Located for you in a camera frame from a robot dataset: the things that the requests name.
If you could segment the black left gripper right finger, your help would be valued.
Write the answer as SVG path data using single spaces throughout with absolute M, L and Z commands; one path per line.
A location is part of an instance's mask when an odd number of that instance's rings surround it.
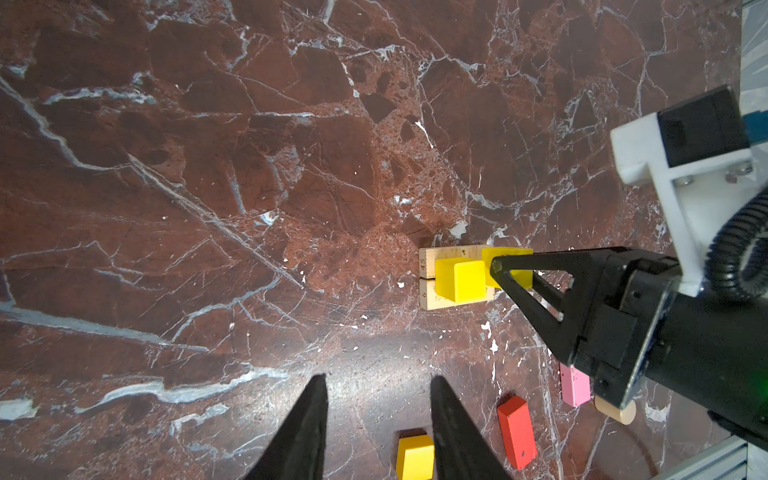
M 443 376 L 431 379 L 430 405 L 439 479 L 510 479 Z

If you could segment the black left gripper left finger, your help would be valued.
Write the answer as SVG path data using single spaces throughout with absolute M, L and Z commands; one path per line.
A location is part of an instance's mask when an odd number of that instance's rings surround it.
M 328 419 L 324 374 L 311 377 L 244 479 L 322 479 Z

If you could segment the pink rectangular block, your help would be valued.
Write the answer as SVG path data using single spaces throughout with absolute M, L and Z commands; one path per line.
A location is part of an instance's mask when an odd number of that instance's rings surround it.
M 591 382 L 588 375 L 573 366 L 559 366 L 562 400 L 571 407 L 579 407 L 591 399 Z

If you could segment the natural wood cylinder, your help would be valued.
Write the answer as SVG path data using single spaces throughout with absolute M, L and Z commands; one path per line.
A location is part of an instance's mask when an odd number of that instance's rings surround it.
M 630 425 L 636 417 L 637 408 L 634 400 L 630 400 L 624 408 L 619 408 L 595 395 L 594 406 L 599 412 L 622 425 Z

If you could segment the red block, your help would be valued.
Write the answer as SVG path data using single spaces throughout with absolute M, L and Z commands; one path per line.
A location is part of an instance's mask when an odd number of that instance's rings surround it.
M 517 395 L 497 407 L 501 435 L 509 463 L 516 469 L 527 467 L 538 454 L 529 406 Z

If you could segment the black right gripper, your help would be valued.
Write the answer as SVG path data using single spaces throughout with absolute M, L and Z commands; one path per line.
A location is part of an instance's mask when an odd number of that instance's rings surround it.
M 491 278 L 555 358 L 619 406 L 649 378 L 767 445 L 767 302 L 676 291 L 677 265 L 625 247 L 498 255 Z

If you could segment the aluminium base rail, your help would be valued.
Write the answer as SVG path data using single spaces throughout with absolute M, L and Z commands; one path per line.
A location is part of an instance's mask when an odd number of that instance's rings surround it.
M 767 451 L 731 436 L 653 480 L 766 479 Z

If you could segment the orange yellow small cube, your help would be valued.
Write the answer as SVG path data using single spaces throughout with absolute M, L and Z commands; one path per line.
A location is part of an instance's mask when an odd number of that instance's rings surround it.
M 398 441 L 396 475 L 399 480 L 430 480 L 435 468 L 435 445 L 429 435 L 402 437 Z

